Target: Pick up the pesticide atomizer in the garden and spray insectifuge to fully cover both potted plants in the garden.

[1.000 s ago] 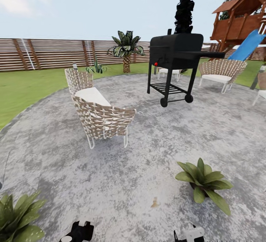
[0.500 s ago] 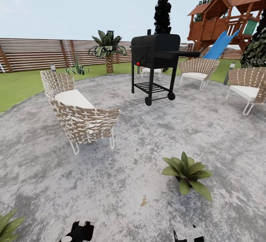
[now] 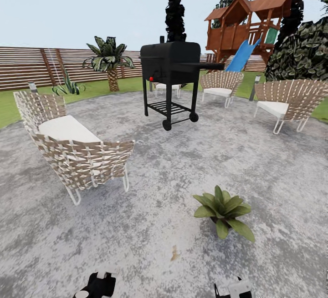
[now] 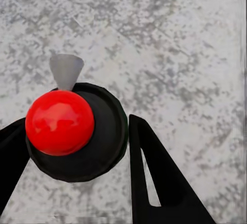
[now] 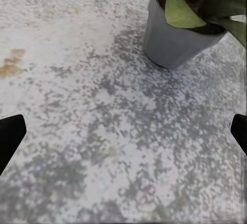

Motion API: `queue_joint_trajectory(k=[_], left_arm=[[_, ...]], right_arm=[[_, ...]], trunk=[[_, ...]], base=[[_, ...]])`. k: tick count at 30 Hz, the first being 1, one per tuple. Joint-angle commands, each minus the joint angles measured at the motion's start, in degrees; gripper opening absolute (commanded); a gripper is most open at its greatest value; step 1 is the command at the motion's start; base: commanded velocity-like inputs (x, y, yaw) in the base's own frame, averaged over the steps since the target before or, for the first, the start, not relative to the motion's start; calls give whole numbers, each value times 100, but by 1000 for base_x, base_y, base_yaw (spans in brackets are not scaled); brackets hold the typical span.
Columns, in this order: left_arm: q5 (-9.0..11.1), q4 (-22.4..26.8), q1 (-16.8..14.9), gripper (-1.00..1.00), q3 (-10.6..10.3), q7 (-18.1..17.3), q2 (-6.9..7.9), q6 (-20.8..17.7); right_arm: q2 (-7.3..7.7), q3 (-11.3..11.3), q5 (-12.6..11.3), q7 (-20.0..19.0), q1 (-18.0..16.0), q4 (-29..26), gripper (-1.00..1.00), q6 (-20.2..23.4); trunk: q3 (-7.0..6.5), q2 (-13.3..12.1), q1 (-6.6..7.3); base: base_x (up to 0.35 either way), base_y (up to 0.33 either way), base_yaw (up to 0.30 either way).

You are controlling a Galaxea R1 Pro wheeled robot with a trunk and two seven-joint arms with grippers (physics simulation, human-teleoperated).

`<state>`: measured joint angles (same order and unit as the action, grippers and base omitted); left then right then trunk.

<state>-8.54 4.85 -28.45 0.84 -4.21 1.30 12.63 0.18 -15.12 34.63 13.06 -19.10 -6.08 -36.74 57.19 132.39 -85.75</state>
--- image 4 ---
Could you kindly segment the insectifuge atomizer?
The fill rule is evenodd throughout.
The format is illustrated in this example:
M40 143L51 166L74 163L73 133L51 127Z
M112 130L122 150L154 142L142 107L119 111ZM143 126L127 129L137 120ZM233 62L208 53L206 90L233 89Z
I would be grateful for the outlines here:
M87 182L114 168L125 156L128 118L103 87L76 83L84 61L72 54L48 60L58 88L32 103L25 121L31 159L56 180Z

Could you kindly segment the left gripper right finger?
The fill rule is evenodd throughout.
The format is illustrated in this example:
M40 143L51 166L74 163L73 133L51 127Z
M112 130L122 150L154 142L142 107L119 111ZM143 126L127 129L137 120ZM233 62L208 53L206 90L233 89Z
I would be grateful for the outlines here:
M133 224L216 224L149 123L129 115ZM149 203L141 148L161 203Z

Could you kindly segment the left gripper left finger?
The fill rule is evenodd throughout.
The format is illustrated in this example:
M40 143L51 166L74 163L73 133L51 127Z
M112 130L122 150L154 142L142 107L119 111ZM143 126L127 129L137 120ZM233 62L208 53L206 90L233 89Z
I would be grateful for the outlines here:
M0 216L30 159L25 121L19 119L0 130Z

